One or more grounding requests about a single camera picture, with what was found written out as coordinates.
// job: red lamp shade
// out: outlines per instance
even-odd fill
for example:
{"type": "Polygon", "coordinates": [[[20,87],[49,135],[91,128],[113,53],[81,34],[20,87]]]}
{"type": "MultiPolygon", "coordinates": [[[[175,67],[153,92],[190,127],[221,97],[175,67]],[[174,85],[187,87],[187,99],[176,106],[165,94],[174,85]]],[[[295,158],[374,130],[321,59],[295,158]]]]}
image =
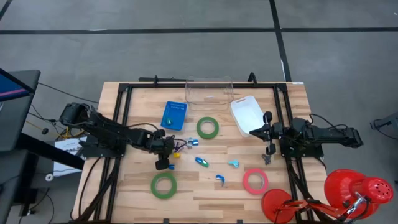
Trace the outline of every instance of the red lamp shade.
{"type": "MultiPolygon", "coordinates": [[[[391,201],[394,196],[393,188],[385,180],[378,177],[366,177],[353,170],[336,170],[326,178],[325,195],[332,207],[344,208],[347,202],[350,205],[354,204],[357,199],[355,192],[371,199],[368,211],[361,218],[372,215],[379,208],[379,204],[391,201]]],[[[349,218],[362,214],[365,208],[366,204],[361,203],[349,218]]]]}

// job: white plastic tray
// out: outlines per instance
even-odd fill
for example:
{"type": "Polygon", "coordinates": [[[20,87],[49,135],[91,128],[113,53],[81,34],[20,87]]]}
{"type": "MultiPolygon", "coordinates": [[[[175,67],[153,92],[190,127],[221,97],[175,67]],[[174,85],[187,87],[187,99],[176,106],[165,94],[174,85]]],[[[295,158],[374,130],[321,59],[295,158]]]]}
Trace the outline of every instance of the white plastic tray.
{"type": "Polygon", "coordinates": [[[231,102],[231,114],[244,137],[250,136],[250,131],[264,125],[264,114],[253,96],[246,96],[231,102]]]}

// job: computer screen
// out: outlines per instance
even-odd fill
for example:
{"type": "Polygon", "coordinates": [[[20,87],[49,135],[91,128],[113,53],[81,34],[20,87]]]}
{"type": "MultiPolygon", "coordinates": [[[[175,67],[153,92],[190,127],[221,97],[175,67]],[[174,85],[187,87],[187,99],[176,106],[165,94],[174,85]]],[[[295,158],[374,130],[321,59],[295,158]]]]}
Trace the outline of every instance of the computer screen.
{"type": "Polygon", "coordinates": [[[34,90],[0,68],[0,102],[34,94],[34,90]]]}

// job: wooden table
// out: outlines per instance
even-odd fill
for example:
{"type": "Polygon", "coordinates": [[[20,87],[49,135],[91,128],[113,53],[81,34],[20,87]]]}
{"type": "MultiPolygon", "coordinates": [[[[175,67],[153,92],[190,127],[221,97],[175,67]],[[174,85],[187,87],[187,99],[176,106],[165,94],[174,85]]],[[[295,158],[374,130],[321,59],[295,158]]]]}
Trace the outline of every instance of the wooden table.
{"type": "MultiPolygon", "coordinates": [[[[103,87],[98,111],[108,118],[113,117],[118,82],[106,82],[103,87]]],[[[304,85],[287,83],[289,99],[294,117],[309,119],[311,113],[304,85]]],[[[267,88],[234,89],[234,99],[248,95],[256,98],[263,111],[271,111],[277,121],[274,94],[267,88]]],[[[281,105],[286,123],[287,115],[280,93],[281,105]]],[[[140,88],[133,89],[127,125],[152,123],[160,127],[160,121],[167,101],[185,101],[184,88],[140,88]]],[[[121,122],[123,110],[119,115],[121,122]]],[[[230,110],[224,111],[187,111],[182,131],[170,131],[166,134],[176,138],[198,138],[199,146],[184,149],[181,158],[170,157],[175,170],[155,169],[157,156],[128,147],[121,161],[118,186],[114,201],[112,223],[162,223],[169,218],[172,223],[236,223],[242,219],[245,223],[270,223],[261,211],[262,195],[251,195],[245,191],[242,178],[245,171],[253,168],[262,169],[268,176],[268,189],[283,189],[290,193],[285,160],[279,152],[273,155],[272,164],[265,166],[261,154],[265,143],[254,136],[244,138],[236,126],[230,110]],[[214,117],[220,124],[218,135],[211,140],[201,139],[196,132],[197,121],[204,116],[214,117]],[[206,159],[209,168],[198,165],[195,157],[206,159]],[[237,159],[238,168],[227,162],[237,159]],[[155,175],[171,172],[177,179],[177,193],[168,200],[161,200],[152,195],[150,183],[155,175]],[[216,180],[217,174],[225,177],[224,187],[216,180]]],[[[85,162],[77,192],[73,217],[78,214],[78,202],[81,188],[88,170],[96,159],[85,162]]],[[[91,174],[83,196],[82,210],[92,201],[98,192],[104,159],[101,159],[91,174]]],[[[303,158],[309,192],[315,199],[326,203],[323,184],[326,179],[324,167],[314,158],[303,158]]],[[[260,179],[253,175],[252,185],[259,185],[260,179]]],[[[167,190],[167,181],[159,182],[158,189],[167,190]]],[[[108,203],[108,194],[104,197],[101,218],[104,218],[108,203]]]]}

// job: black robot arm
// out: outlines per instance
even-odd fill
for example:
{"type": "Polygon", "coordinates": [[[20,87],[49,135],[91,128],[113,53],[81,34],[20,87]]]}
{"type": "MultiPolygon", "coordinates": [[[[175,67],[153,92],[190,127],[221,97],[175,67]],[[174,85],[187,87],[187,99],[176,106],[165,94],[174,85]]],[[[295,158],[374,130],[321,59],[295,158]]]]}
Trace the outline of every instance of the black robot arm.
{"type": "Polygon", "coordinates": [[[266,150],[267,155],[275,153],[273,139],[280,139],[282,154],[290,157],[321,157],[323,143],[337,143],[352,148],[363,145],[358,131],[347,126],[319,128],[305,119],[294,118],[291,127],[283,128],[281,123],[269,124],[272,120],[272,113],[269,111],[264,113],[263,119],[263,127],[251,131],[250,134],[270,142],[266,150]]]}
{"type": "Polygon", "coordinates": [[[142,128],[129,128],[105,118],[94,108],[79,103],[67,104],[61,114],[60,122],[65,126],[89,132],[98,139],[99,147],[115,150],[120,145],[129,144],[137,149],[157,154],[159,157],[156,162],[157,170],[169,167],[168,158],[174,149],[174,138],[165,137],[163,129],[152,132],[142,128]]]}

